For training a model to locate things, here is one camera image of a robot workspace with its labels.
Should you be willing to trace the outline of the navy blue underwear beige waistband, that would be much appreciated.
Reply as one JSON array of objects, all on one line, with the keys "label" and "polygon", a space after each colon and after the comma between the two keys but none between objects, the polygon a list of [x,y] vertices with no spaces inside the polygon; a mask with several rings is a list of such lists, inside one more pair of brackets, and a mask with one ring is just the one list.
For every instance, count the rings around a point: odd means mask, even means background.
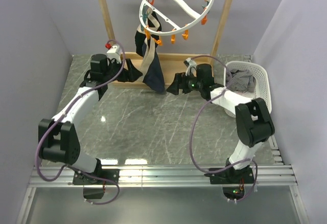
[{"label": "navy blue underwear beige waistband", "polygon": [[148,49],[144,57],[142,57],[141,63],[142,82],[156,93],[164,94],[166,92],[165,79],[157,53],[158,45],[152,38],[159,39],[159,36],[152,34],[151,39],[147,40]]}]

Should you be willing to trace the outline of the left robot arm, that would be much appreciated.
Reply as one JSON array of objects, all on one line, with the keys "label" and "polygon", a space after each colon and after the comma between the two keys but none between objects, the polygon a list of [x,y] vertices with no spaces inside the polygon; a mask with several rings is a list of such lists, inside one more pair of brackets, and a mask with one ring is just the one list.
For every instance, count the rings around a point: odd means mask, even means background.
[{"label": "left robot arm", "polygon": [[75,96],[57,115],[40,121],[35,166],[40,166],[40,160],[60,162],[78,175],[84,175],[91,184],[104,180],[100,159],[82,151],[76,128],[102,99],[108,84],[113,81],[135,82],[141,76],[129,58],[122,59],[119,54],[92,55],[90,68]]}]

